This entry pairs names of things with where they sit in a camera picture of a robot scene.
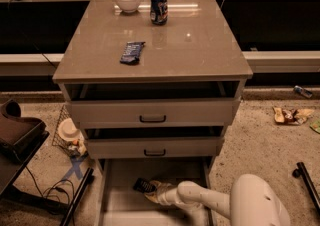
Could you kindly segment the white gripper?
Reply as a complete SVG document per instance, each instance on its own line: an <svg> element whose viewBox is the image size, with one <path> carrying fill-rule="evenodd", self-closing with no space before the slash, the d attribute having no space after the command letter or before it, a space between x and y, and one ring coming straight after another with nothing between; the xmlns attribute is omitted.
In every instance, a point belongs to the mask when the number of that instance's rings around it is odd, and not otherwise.
<svg viewBox="0 0 320 226"><path fill-rule="evenodd" d="M145 193L144 196L151 202L165 206L173 205L177 201L177 187L170 183L151 180L150 184L157 188L157 192Z"/></svg>

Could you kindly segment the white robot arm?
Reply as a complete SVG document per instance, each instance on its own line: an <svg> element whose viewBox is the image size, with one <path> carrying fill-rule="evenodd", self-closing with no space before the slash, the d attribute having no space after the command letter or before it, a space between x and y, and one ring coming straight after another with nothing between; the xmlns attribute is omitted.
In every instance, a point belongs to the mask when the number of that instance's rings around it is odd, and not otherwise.
<svg viewBox="0 0 320 226"><path fill-rule="evenodd" d="M159 181L142 184L142 193L151 202L174 205L185 211L196 226L206 225L206 210L230 220L231 226L290 226L290 216L269 184L252 174L241 175L224 194L192 181L177 186Z"/></svg>

